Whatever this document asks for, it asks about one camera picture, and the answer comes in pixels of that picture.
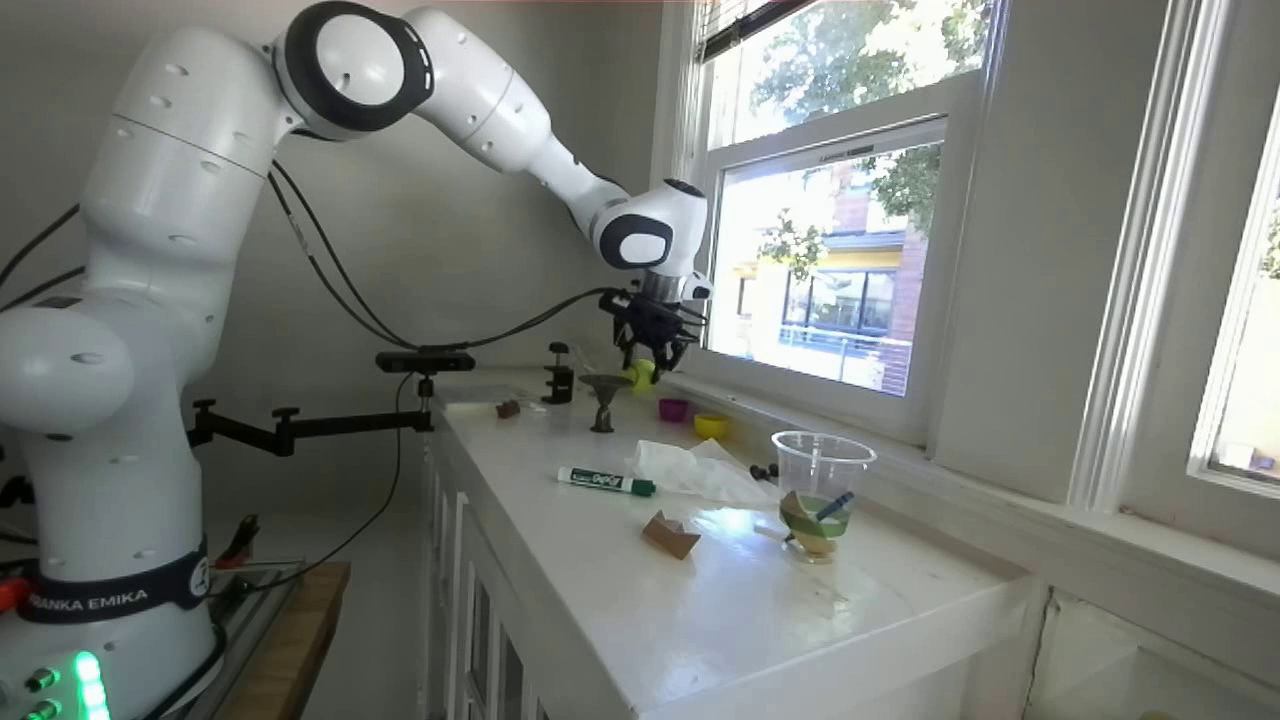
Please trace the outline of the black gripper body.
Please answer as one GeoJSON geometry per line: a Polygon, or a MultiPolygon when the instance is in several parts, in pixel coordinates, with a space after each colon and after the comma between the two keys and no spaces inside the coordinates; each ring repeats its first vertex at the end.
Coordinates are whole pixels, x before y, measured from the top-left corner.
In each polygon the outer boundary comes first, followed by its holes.
{"type": "Polygon", "coordinates": [[[679,359],[705,329],[705,316],[693,304],[664,304],[641,288],[607,288],[599,310],[613,316],[613,346],[623,359],[636,353],[679,359]]]}

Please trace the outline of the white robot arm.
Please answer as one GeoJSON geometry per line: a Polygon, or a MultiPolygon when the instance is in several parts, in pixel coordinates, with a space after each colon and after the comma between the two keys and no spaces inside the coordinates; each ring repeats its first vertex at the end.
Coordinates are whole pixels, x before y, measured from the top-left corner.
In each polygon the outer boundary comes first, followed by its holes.
{"type": "Polygon", "coordinates": [[[679,359],[710,197],[599,180],[452,17],[322,0],[269,48],[206,29],[151,40],[79,197],[86,288],[0,316],[0,421],[36,494],[36,568],[0,621],[4,720],[166,720],[216,681],[225,636],[180,396],[221,347],[281,140],[347,140],[406,116],[556,192],[584,239],[641,281],[615,346],[679,359]]]}

